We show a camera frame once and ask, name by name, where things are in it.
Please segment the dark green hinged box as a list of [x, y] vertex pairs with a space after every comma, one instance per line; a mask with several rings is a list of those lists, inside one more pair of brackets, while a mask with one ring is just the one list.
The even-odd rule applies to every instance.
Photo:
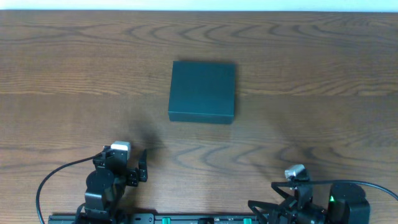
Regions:
[[234, 63], [174, 61], [169, 120], [231, 124], [235, 112]]

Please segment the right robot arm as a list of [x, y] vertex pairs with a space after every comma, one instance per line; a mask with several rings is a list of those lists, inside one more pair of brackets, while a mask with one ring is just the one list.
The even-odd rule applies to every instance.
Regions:
[[[330, 185], [327, 208], [313, 202], [313, 186], [321, 184]], [[288, 182], [273, 182], [271, 187], [282, 196], [282, 203], [248, 202], [259, 223], [369, 223], [371, 208], [366, 193], [353, 180], [291, 179]]]

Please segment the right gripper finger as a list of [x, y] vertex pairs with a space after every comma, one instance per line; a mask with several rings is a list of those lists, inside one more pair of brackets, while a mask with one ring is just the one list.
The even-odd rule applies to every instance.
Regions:
[[294, 195], [288, 194], [286, 191], [282, 190], [282, 188], [295, 188], [295, 184], [291, 181], [288, 182], [272, 182], [271, 188], [278, 193], [283, 199], [288, 199], [294, 197]]
[[279, 221], [279, 206], [276, 203], [249, 200], [248, 207], [255, 214], [260, 224], [276, 224]]

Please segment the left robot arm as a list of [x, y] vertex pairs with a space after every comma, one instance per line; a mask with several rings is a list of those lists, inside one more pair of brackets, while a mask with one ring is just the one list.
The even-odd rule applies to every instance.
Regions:
[[128, 215], [118, 208], [127, 186], [137, 187], [148, 180], [147, 151], [138, 166], [127, 166], [129, 150], [105, 146], [94, 159], [95, 171], [86, 178], [85, 203], [78, 207], [74, 223], [129, 223]]

